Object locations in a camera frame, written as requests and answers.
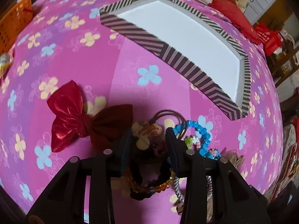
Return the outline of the leopard print bow scrunchie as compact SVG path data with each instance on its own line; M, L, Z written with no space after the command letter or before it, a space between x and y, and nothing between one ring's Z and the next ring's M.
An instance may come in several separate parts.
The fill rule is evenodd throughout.
M244 163L244 155L238 155L236 149L233 150L223 150L221 151L221 156L226 157L233 166L239 170Z

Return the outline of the red satin bow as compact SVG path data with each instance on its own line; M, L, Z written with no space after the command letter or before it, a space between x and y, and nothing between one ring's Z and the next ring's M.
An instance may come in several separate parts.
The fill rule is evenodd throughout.
M52 124L52 152L61 152L79 138L90 137L94 151L114 150L133 124L131 104L114 105L90 116L84 111L82 91L71 80L47 100L56 118Z

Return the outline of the striped hexagonal white tray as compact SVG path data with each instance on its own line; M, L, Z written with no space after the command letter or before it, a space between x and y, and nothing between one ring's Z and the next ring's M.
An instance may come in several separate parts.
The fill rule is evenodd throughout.
M249 58L218 23L180 0L119 0L101 24L160 58L232 121L249 111Z

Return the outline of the pink floral bedsheet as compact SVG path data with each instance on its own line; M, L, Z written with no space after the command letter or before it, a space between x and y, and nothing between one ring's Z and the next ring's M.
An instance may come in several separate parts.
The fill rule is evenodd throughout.
M165 62L100 23L99 8L118 0L37 0L40 12L18 36L14 63L1 85L1 186L27 212L72 156L88 158L89 138L53 153L55 115L47 99L73 80L83 89L85 109L131 104L136 121L162 109L198 121L210 146L245 157L240 173L264 193L281 170L283 130L277 91L262 46L251 43L231 21L194 0L180 0L218 23L247 53L251 70L248 116L229 120L187 79Z

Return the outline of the wrapped candy ball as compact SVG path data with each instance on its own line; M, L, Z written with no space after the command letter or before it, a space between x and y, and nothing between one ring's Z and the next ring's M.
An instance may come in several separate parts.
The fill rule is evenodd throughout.
M13 63L13 57L8 53L4 53L0 57L1 77L5 76Z

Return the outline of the red paper bag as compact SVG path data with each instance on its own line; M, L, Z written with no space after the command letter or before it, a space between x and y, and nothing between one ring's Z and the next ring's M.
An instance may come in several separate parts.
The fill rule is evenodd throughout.
M263 51L266 56L272 55L274 51L282 47L279 30L270 30L265 23L259 23L254 29L258 35L258 39L263 44Z

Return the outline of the red cushion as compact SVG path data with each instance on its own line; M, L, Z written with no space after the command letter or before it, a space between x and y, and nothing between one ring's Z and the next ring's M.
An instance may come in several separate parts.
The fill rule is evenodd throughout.
M232 24L247 38L251 43L260 45L261 42L258 39L258 34L254 30L249 20L243 14L243 12L238 8L238 6L230 0L213 0L209 4L210 7L221 12L225 17L227 17Z

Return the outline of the orange plastic basket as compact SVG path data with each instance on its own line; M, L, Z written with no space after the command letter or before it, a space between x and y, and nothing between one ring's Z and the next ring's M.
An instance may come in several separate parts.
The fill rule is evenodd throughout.
M0 23L1 54L10 50L20 32L33 19L34 14L31 0L15 2L6 10Z

